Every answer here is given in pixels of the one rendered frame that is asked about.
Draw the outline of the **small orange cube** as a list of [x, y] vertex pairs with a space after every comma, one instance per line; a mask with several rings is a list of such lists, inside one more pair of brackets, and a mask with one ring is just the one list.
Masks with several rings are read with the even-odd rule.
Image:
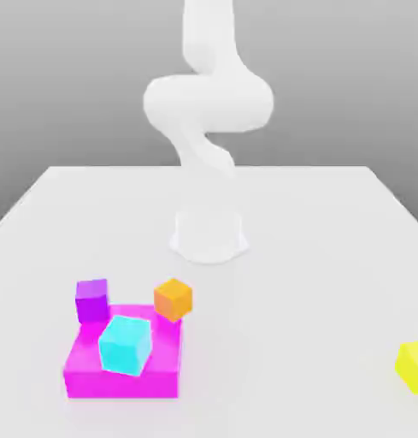
[[192, 310], [192, 289], [172, 278], [155, 288], [154, 306], [157, 314], [175, 323]]

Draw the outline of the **small purple cube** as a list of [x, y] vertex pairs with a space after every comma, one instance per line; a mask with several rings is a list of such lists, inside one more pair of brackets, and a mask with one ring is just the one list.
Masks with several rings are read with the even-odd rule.
[[106, 279], [78, 281], [75, 294], [78, 320], [99, 323], [109, 319], [108, 282]]

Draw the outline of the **small cyan cube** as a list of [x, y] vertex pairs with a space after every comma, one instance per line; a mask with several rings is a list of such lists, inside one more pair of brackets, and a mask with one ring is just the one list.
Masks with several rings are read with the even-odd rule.
[[140, 376], [151, 355], [149, 320], [115, 315], [98, 338], [102, 369], [126, 376]]

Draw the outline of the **large magenta box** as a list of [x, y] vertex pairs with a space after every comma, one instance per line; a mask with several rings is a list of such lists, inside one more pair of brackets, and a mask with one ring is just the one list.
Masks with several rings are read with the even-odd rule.
[[86, 323], [63, 367], [67, 395], [72, 399], [174, 399], [179, 394], [182, 325], [158, 315], [153, 305], [111, 305], [110, 315], [151, 322], [152, 351], [140, 376], [102, 369], [98, 338], [107, 323]]

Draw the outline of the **small yellow cube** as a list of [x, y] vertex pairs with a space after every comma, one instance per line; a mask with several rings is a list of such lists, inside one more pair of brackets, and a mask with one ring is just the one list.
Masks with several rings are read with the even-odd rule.
[[413, 394], [418, 394], [418, 340], [400, 345], [395, 370]]

